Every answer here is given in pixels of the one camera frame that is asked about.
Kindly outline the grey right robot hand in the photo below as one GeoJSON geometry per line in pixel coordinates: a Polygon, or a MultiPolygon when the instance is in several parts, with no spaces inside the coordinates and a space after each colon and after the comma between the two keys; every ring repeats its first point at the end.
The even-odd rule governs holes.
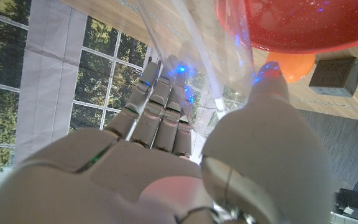
{"type": "Polygon", "coordinates": [[[44,147],[0,185],[0,223],[327,223],[329,158],[275,61],[190,161],[170,70],[150,62],[104,128],[44,147]]]}

